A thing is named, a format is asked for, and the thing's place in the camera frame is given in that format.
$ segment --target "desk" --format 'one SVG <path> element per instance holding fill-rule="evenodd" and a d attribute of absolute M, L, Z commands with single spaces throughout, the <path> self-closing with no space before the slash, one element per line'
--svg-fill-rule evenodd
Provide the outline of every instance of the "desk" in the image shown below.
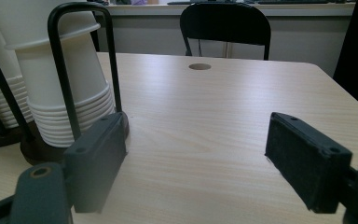
<path fill-rule="evenodd" d="M 277 111 L 347 147 L 358 168 L 358 103 L 319 67 L 142 54 L 118 54 L 117 66 L 129 154 L 103 213 L 73 213 L 75 224 L 341 223 L 343 206 L 308 211 L 264 156 Z M 0 148 L 0 199 L 28 167 L 18 145 Z"/>

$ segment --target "wooden table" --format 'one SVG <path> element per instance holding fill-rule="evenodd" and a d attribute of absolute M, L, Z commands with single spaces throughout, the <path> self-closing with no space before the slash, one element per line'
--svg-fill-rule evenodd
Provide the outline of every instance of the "wooden table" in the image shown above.
<path fill-rule="evenodd" d="M 351 150 L 358 169 L 358 103 L 319 67 L 142 54 L 118 54 L 117 65 L 129 154 L 103 212 L 74 212 L 75 224 L 342 222 L 342 205 L 308 211 L 264 156 L 276 111 Z M 0 148 L 0 199 L 28 167 L 18 145 Z"/>

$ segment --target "stack of paper cups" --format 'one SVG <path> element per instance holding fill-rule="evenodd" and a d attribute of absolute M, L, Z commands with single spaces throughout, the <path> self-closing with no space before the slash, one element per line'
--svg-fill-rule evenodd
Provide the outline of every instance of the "stack of paper cups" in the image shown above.
<path fill-rule="evenodd" d="M 19 60 L 28 106 L 43 140 L 53 147 L 74 142 L 48 39 L 50 12 L 71 0 L 0 0 L 0 29 L 7 49 Z M 59 33 L 81 131 L 115 111 L 112 90 L 103 76 L 90 32 L 100 28 L 91 12 L 63 15 Z"/>
<path fill-rule="evenodd" d="M 7 84 L 13 92 L 14 98 L 20 107 L 22 115 L 27 122 L 31 122 L 33 119 L 31 111 L 26 103 L 27 90 L 22 78 L 19 63 L 14 50 L 7 50 L 4 48 L 5 39 L 2 37 L 0 31 L 0 68 L 7 80 Z M 0 89 L 0 118 L 3 121 L 6 128 L 16 128 L 19 126 L 13 113 L 10 110 L 9 105 Z"/>

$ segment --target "light wood tabletop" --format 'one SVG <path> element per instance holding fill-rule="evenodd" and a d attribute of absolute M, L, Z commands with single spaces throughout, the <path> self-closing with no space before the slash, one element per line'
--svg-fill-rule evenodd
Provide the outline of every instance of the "light wood tabletop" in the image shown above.
<path fill-rule="evenodd" d="M 108 55 L 99 57 L 109 79 Z M 264 155 L 280 112 L 352 151 L 358 169 L 358 103 L 318 66 L 119 53 L 117 67 L 129 154 L 103 212 L 74 212 L 75 224 L 342 223 L 342 205 L 307 210 Z M 0 200 L 30 166 L 18 144 L 0 147 Z"/>

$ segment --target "table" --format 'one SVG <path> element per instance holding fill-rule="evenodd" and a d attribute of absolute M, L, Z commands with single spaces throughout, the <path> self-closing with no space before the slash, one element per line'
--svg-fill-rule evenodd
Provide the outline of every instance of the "table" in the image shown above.
<path fill-rule="evenodd" d="M 129 154 L 103 212 L 74 212 L 75 224 L 341 223 L 342 205 L 308 211 L 264 156 L 276 111 L 351 150 L 358 168 L 358 103 L 318 66 L 122 53 L 117 66 Z M 28 167 L 18 145 L 0 147 L 0 199 Z"/>

